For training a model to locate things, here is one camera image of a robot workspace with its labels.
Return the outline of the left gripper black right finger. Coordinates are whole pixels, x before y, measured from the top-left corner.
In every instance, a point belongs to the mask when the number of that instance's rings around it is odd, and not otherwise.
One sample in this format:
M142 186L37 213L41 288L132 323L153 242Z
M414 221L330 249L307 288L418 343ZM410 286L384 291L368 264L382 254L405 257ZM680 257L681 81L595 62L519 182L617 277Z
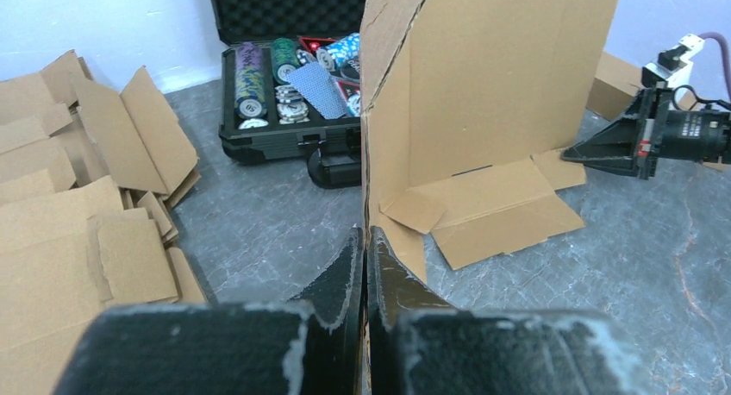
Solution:
M461 310L370 227L366 248L375 394L648 394L627 333L593 310Z

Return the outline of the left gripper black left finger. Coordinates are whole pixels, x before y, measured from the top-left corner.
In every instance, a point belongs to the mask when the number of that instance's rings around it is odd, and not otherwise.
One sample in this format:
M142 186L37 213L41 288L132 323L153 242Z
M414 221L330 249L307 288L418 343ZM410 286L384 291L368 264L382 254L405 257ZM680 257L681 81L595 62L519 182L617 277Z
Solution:
M58 394L357 394L364 234L285 301L136 304L83 333Z

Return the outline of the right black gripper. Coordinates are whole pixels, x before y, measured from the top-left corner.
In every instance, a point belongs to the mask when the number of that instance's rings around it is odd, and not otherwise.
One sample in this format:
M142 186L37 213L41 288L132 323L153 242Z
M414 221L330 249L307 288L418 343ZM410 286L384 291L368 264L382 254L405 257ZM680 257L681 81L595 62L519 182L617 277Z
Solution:
M607 128L560 155L563 161L620 176L650 179L657 160L730 164L730 113L671 110L653 118L657 90L640 90Z

